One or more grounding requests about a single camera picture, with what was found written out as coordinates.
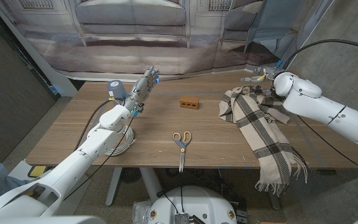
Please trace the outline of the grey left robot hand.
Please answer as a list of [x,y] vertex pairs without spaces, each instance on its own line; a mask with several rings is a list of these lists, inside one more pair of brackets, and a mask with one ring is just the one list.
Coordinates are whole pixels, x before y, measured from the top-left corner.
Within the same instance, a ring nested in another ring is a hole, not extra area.
[[159,82],[159,70],[154,69],[151,65],[145,73],[134,83],[132,90],[128,93],[124,107],[129,111],[143,103],[152,91],[154,86]]

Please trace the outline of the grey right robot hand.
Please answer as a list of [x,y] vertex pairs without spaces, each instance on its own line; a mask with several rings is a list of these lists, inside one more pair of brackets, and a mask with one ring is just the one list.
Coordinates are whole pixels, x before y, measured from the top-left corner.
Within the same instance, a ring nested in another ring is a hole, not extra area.
[[274,80],[280,72],[283,72],[283,70],[278,67],[257,67],[252,71],[255,74],[254,76],[241,78],[240,81],[263,82],[264,80]]

